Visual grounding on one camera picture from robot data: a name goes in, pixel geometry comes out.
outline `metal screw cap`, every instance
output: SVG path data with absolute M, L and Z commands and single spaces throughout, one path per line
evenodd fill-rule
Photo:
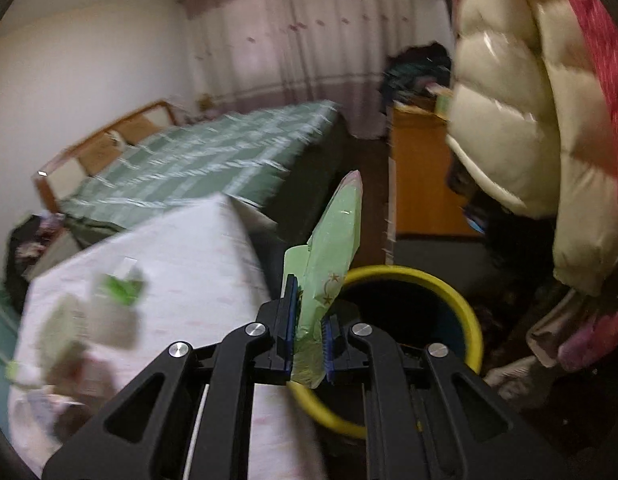
M 182 357 L 183 355 L 187 355 L 188 352 L 189 345 L 182 341 L 178 341 L 169 347 L 169 355 L 171 357 Z
M 449 348 L 442 343 L 433 343 L 429 345 L 428 350 L 433 357 L 447 357 L 449 354 Z
M 371 334 L 374 330 L 367 323 L 356 323 L 351 327 L 351 331 L 356 335 L 365 336 Z
M 246 327 L 244 327 L 244 331 L 253 337 L 264 334 L 267 331 L 267 327 L 262 323 L 249 323 Z

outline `yellow bin rim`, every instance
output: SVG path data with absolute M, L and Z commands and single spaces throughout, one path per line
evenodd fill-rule
M 404 282 L 417 283 L 424 286 L 442 298 L 451 307 L 463 329 L 464 346 L 466 349 L 464 362 L 471 370 L 478 373 L 482 365 L 483 352 L 480 324 L 473 313 L 473 309 L 450 285 L 422 270 L 411 269 L 410 267 L 377 265 L 350 270 L 345 277 L 344 287 L 366 280 L 390 279 L 400 279 Z M 287 383 L 287 386 L 291 389 L 295 400 L 302 409 L 321 426 L 345 436 L 366 438 L 367 431 L 364 426 L 354 424 L 336 415 L 310 388 L 293 382 Z

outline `green packet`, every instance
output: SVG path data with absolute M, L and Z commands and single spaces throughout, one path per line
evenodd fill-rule
M 123 306 L 132 306 L 143 289 L 142 280 L 121 280 L 106 274 L 102 281 L 102 287 L 107 291 L 112 300 Z
M 362 179 L 352 171 L 340 182 L 307 244 L 285 253 L 283 275 L 294 274 L 301 293 L 291 380 L 310 388 L 318 387 L 325 375 L 321 319 L 358 250 L 361 208 Z

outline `bed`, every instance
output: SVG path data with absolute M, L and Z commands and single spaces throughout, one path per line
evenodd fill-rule
M 194 348 L 221 341 L 253 321 L 269 300 L 259 259 L 249 246 L 251 233 L 267 225 L 236 200 L 215 194 L 82 251 L 33 280 L 14 360 L 37 367 L 38 332 L 58 302 L 73 294 L 87 307 L 95 273 L 113 268 L 122 255 L 137 259 L 148 285 L 135 305 L 138 329 L 116 346 L 90 341 L 88 351 L 107 363 L 116 391 L 174 341 Z M 26 390 L 11 387 L 10 440 L 40 476 L 58 443 L 46 436 L 26 399 Z M 325 479 L 311 422 L 286 388 L 257 384 L 249 420 L 249 480 Z
M 300 244 L 337 180 L 346 134 L 331 101 L 186 126 L 158 101 L 63 150 L 34 180 L 83 247 L 218 191 L 256 207 L 283 240 Z

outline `curtain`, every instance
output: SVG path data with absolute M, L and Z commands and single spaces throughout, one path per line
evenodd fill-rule
M 413 0 L 182 0 L 197 69 L 221 110 L 331 99 L 352 134 L 383 134 L 387 56 L 415 43 Z

